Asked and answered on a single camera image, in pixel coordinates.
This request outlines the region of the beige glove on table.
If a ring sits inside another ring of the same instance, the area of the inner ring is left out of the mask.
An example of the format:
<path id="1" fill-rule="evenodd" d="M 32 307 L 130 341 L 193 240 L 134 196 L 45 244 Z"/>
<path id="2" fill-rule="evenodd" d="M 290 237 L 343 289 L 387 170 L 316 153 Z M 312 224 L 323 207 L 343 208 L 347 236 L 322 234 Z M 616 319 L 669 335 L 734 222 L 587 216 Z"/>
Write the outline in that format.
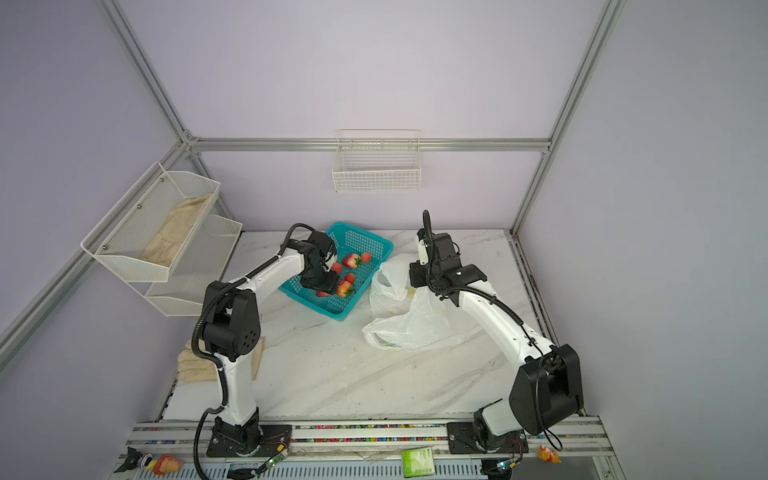
<path id="1" fill-rule="evenodd" d="M 265 338 L 261 337 L 252 351 L 251 378 L 256 379 L 260 361 L 265 346 Z M 213 363 L 194 355 L 191 342 L 187 341 L 185 348 L 177 356 L 177 377 L 184 383 L 216 382 L 218 375 Z"/>

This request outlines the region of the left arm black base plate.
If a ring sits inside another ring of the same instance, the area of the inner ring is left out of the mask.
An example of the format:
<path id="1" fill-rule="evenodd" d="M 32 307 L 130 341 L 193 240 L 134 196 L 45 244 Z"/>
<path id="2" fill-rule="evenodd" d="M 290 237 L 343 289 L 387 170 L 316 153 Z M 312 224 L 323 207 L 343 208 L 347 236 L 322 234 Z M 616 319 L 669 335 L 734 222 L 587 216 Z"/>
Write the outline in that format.
<path id="1" fill-rule="evenodd" d="M 279 447 L 288 448 L 293 427 L 288 424 L 256 425 L 249 428 L 226 423 L 215 425 L 206 450 L 208 458 L 269 458 Z"/>

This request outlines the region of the black small object left rail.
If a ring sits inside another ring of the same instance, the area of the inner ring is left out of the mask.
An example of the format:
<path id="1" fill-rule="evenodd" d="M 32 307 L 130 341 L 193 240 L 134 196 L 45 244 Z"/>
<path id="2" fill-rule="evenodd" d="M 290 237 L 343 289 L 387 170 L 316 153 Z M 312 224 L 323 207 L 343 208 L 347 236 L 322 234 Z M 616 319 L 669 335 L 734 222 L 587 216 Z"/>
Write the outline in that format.
<path id="1" fill-rule="evenodd" d="M 142 458 L 144 457 L 144 453 L 133 448 L 128 447 L 126 451 L 126 456 L 123 462 L 114 470 L 114 473 L 123 473 L 127 471 L 132 471 L 138 468 L 139 464 L 141 463 Z"/>

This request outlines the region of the lower white mesh shelf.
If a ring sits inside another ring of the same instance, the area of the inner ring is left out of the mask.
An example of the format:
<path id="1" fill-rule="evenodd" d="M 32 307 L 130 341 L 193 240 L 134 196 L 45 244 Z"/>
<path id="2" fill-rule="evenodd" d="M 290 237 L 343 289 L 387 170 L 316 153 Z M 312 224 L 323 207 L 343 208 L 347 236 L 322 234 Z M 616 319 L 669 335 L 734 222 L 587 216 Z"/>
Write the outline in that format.
<path id="1" fill-rule="evenodd" d="M 131 287 L 166 317 L 197 317 L 207 286 L 225 272 L 241 232 L 240 222 L 209 214 L 167 282 L 149 283 L 145 292 L 142 283 Z"/>

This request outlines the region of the orange toy rail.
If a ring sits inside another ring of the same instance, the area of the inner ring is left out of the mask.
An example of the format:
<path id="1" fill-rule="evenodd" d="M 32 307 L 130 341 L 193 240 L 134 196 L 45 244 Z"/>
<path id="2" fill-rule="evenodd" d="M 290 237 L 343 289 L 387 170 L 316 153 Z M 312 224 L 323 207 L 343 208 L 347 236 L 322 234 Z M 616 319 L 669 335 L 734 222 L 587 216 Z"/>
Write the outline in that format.
<path id="1" fill-rule="evenodd" d="M 176 459 L 171 455 L 162 455 L 161 457 L 152 460 L 147 467 L 156 476 L 165 476 L 170 473 L 180 472 L 183 467 L 183 462 Z"/>
<path id="2" fill-rule="evenodd" d="M 537 457 L 544 462 L 550 463 L 550 464 L 560 464 L 561 458 L 559 456 L 559 453 L 550 448 L 541 445 L 537 450 Z"/>

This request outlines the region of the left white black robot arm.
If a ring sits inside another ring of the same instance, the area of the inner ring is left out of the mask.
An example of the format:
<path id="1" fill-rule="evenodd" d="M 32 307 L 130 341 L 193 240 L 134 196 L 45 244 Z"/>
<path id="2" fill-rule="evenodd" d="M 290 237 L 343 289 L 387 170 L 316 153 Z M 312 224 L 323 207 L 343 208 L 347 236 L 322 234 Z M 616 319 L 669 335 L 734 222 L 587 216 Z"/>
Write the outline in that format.
<path id="1" fill-rule="evenodd" d="M 258 302 L 298 277 L 304 288 L 330 294 L 340 281 L 331 269 L 334 240 L 306 224 L 292 226 L 278 252 L 245 275 L 213 281 L 205 289 L 200 317 L 191 337 L 193 354 L 214 364 L 221 388 L 213 415 L 213 438 L 250 452 L 262 436 L 252 394 L 253 351 L 261 337 Z"/>

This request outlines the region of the large fake strawberry back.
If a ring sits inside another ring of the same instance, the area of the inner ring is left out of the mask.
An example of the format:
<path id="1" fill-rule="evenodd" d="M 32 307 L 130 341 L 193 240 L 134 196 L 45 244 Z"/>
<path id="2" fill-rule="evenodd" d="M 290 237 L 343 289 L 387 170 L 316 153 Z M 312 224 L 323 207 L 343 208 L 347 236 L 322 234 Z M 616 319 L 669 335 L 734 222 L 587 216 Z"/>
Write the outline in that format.
<path id="1" fill-rule="evenodd" d="M 362 257 L 357 253 L 347 255 L 342 261 L 342 265 L 351 270 L 357 269 L 361 264 L 363 264 Z"/>

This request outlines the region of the teal plastic basket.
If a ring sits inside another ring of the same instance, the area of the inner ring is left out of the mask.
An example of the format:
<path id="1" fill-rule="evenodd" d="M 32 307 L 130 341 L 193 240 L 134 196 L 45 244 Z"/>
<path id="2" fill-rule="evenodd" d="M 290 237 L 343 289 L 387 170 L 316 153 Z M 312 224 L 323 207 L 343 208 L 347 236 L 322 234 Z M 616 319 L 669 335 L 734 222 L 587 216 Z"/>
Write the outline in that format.
<path id="1" fill-rule="evenodd" d="M 394 245 L 390 240 L 380 235 L 343 222 L 333 224 L 325 233 L 335 242 L 337 263 L 341 265 L 344 258 L 351 253 L 357 253 L 361 256 L 362 253 L 369 252 L 372 255 L 370 262 L 363 262 L 357 269 L 351 270 L 342 265 L 341 281 L 345 280 L 348 273 L 354 274 L 355 293 L 347 298 L 338 297 L 336 292 L 330 297 L 320 298 L 316 296 L 314 290 L 303 288 L 298 276 L 294 276 L 283 283 L 279 290 L 288 298 L 316 313 L 342 321 L 370 286 L 379 267 L 390 257 Z"/>

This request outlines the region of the orange toy left rail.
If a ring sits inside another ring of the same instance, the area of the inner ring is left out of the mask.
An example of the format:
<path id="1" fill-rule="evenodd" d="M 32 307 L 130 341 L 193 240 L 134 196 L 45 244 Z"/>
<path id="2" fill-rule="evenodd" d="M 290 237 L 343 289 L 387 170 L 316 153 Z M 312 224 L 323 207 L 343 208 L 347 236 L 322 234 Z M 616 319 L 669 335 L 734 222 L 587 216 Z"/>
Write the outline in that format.
<path id="1" fill-rule="evenodd" d="M 183 462 L 176 459 L 171 455 L 162 455 L 161 457 L 152 460 L 147 467 L 156 476 L 165 476 L 170 473 L 180 472 L 183 467 Z"/>

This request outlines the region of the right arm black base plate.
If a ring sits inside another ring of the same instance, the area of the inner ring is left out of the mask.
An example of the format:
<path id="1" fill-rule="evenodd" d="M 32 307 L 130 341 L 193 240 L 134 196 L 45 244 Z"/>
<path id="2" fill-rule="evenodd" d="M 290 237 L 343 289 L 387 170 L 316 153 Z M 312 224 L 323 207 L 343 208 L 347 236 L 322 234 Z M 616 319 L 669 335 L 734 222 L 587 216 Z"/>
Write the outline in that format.
<path id="1" fill-rule="evenodd" d="M 446 425 L 449 452 L 458 454 L 526 454 L 527 436 L 523 430 L 505 434 L 491 433 L 478 422 L 454 421 Z"/>

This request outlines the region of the beige glove in shelf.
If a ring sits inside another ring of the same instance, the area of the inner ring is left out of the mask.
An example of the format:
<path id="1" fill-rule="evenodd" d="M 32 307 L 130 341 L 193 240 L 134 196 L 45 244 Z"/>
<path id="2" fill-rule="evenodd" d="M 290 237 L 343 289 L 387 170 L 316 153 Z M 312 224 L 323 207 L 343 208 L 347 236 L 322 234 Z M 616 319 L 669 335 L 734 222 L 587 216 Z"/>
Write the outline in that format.
<path id="1" fill-rule="evenodd" d="M 158 232 L 142 251 L 140 259 L 170 267 L 210 199 L 211 194 L 185 198 L 171 209 Z"/>

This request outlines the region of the white plastic bag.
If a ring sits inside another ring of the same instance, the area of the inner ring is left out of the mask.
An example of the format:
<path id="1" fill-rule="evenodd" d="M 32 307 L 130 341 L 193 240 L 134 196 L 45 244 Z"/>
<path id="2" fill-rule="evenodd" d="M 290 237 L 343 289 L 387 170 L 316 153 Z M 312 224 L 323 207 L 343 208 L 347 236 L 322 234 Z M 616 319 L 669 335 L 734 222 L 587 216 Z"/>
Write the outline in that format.
<path id="1" fill-rule="evenodd" d="M 416 352 L 459 345 L 480 331 L 479 324 L 426 287 L 414 287 L 409 266 L 414 254 L 385 261 L 370 286 L 372 321 L 362 329 L 366 342 L 379 350 Z"/>

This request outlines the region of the orange toy right rail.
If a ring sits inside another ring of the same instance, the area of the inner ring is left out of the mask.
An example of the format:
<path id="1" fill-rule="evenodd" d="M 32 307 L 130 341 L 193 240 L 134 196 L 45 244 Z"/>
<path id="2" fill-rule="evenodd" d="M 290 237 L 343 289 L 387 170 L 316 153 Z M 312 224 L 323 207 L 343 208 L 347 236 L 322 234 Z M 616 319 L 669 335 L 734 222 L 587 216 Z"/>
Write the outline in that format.
<path id="1" fill-rule="evenodd" d="M 559 456 L 559 453 L 550 448 L 541 445 L 537 450 L 537 457 L 544 462 L 550 463 L 550 464 L 560 464 L 561 458 Z"/>

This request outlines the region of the upper white mesh shelf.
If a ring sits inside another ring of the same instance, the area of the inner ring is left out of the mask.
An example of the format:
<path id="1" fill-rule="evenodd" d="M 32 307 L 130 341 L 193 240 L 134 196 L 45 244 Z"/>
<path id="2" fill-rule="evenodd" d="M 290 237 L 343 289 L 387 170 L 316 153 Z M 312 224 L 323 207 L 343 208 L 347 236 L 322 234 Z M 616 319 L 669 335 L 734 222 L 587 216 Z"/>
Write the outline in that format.
<path id="1" fill-rule="evenodd" d="M 126 283 L 167 282 L 191 239 L 218 200 L 220 183 L 154 163 L 81 241 L 81 249 Z M 142 261 L 140 255 L 171 209 L 185 198 L 211 194 L 170 267 Z"/>

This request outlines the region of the white mesh shelf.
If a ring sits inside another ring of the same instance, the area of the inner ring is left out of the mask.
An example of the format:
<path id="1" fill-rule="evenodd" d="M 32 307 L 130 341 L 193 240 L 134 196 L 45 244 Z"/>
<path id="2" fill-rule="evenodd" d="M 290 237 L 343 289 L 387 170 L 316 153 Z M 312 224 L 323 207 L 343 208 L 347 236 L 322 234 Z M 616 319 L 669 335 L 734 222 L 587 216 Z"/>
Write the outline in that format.
<path id="1" fill-rule="evenodd" d="M 126 283 L 167 282 L 191 239 L 218 200 L 220 183 L 154 163 L 81 241 L 81 249 Z M 140 255 L 171 209 L 185 198 L 211 194 L 170 267 L 142 261 Z"/>
<path id="2" fill-rule="evenodd" d="M 131 287 L 166 317 L 197 317 L 207 286 L 225 272 L 241 232 L 240 222 L 209 214 L 167 282 L 149 283 L 145 292 L 142 283 Z"/>

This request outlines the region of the aluminium mounting rail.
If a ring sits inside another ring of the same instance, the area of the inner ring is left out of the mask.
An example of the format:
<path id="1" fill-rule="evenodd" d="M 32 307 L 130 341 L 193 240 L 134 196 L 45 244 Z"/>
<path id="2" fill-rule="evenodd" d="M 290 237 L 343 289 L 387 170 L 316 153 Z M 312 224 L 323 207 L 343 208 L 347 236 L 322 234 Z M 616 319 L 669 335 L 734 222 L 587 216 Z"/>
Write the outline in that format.
<path id="1" fill-rule="evenodd" d="M 460 418 L 384 420 L 286 420 L 263 419 L 260 425 L 288 424 L 293 427 L 288 445 L 291 460 L 390 460 L 405 450 L 429 447 L 438 459 L 494 458 L 500 455 L 449 452 L 446 425 Z M 550 440 L 561 442 L 559 456 L 614 456 L 614 442 L 597 416 L 571 416 L 553 426 L 548 435 L 526 434 L 529 452 L 548 447 Z"/>

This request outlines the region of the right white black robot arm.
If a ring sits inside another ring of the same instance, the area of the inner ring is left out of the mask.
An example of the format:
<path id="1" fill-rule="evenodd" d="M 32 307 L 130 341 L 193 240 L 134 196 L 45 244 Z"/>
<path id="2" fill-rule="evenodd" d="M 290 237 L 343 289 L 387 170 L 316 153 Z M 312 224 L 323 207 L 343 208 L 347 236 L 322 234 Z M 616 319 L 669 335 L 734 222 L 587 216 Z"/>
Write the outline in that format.
<path id="1" fill-rule="evenodd" d="M 516 368 L 510 394 L 473 414 L 474 447 L 502 448 L 511 433 L 543 435 L 563 450 L 551 428 L 584 406 L 580 359 L 568 344 L 557 346 L 504 303 L 476 265 L 464 265 L 460 248 L 447 233 L 432 230 L 430 213 L 417 232 L 419 259 L 409 265 L 411 284 L 426 288 L 473 318 Z"/>

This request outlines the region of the green small box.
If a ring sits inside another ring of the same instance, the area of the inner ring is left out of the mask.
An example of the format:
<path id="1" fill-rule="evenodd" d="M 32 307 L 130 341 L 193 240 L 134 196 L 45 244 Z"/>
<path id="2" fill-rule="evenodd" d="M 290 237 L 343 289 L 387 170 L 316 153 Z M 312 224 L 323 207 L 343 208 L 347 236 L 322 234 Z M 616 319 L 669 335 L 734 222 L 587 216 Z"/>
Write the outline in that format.
<path id="1" fill-rule="evenodd" d="M 436 474 L 433 451 L 429 447 L 403 451 L 401 459 L 404 478 L 419 478 Z"/>

